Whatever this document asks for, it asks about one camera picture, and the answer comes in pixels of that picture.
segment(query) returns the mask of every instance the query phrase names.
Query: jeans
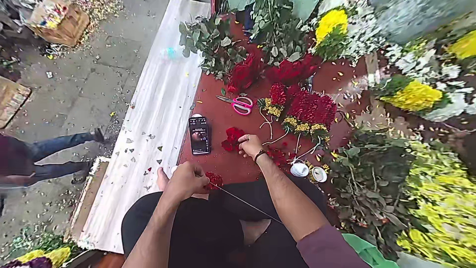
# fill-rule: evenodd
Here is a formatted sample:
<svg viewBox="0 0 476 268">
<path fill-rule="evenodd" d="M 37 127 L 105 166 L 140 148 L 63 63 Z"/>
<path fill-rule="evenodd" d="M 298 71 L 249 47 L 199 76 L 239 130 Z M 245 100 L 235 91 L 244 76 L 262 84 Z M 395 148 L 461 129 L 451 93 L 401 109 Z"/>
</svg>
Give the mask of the jeans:
<svg viewBox="0 0 476 268">
<path fill-rule="evenodd" d="M 49 155 L 64 149 L 75 147 L 88 141 L 93 141 L 91 133 L 80 133 L 61 136 L 32 144 L 26 144 L 29 149 L 29 157 L 33 162 L 38 162 Z M 35 165 L 35 178 L 37 181 L 58 178 L 87 169 L 89 162 L 66 162 L 63 164 Z"/>
</svg>

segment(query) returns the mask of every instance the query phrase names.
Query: hand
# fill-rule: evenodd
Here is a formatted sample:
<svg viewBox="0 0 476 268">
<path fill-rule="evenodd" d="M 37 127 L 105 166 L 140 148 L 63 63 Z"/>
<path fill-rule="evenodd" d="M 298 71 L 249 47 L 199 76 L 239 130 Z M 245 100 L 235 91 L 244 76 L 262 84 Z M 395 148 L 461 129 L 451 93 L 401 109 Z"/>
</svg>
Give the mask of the hand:
<svg viewBox="0 0 476 268">
<path fill-rule="evenodd" d="M 259 151 L 263 150 L 263 145 L 261 145 L 261 141 L 256 135 L 245 134 L 238 139 L 238 142 L 240 143 L 238 153 L 243 157 L 250 156 L 255 159 Z"/>
<path fill-rule="evenodd" d="M 178 165 L 163 195 L 180 202 L 192 196 L 192 194 L 207 194 L 203 186 L 210 180 L 205 176 L 202 167 L 196 163 L 185 162 Z"/>
</svg>

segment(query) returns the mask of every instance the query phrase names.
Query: concrete floor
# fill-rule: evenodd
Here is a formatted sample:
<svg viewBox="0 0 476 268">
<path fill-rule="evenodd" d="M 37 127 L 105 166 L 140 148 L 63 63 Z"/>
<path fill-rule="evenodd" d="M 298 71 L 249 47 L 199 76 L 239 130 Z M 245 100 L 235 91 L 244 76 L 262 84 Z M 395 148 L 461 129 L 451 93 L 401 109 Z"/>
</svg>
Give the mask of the concrete floor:
<svg viewBox="0 0 476 268">
<path fill-rule="evenodd" d="M 168 1 L 123 0 L 123 4 L 120 16 L 103 22 L 101 32 L 92 37 L 91 50 L 49 60 L 33 46 L 22 47 L 19 82 L 32 94 L 4 133 L 35 142 L 98 126 L 109 138 L 109 144 L 79 145 L 42 164 L 110 155 Z M 48 79 L 46 72 L 53 72 L 53 78 Z M 0 245 L 24 227 L 63 232 L 83 187 L 71 180 L 68 175 L 9 192 L 0 217 Z M 0 257 L 8 250 L 2 248 Z"/>
</svg>

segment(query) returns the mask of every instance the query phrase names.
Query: phone screen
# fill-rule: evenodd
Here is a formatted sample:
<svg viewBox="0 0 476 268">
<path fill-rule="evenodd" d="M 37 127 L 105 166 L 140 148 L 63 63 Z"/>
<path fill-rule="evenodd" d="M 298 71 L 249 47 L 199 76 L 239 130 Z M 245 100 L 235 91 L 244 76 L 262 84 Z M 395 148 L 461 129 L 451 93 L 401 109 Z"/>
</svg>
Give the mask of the phone screen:
<svg viewBox="0 0 476 268">
<path fill-rule="evenodd" d="M 210 153 L 210 141 L 206 117 L 191 117 L 188 119 L 190 129 L 190 144 L 193 155 Z"/>
</svg>

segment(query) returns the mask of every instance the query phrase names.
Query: scissors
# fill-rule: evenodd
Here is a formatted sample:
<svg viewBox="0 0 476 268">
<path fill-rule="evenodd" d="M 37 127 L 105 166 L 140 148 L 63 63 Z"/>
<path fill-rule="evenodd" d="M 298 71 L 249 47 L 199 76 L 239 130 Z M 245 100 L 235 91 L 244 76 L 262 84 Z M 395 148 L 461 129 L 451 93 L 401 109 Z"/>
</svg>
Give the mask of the scissors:
<svg viewBox="0 0 476 268">
<path fill-rule="evenodd" d="M 250 98 L 238 97 L 231 100 L 229 98 L 225 98 L 218 95 L 216 95 L 216 97 L 224 102 L 231 103 L 231 107 L 233 107 L 233 110 L 235 110 L 235 112 L 237 112 L 240 115 L 248 115 L 251 113 L 251 108 L 253 107 L 253 101 Z M 244 103 L 240 100 L 246 100 L 249 103 Z"/>
</svg>

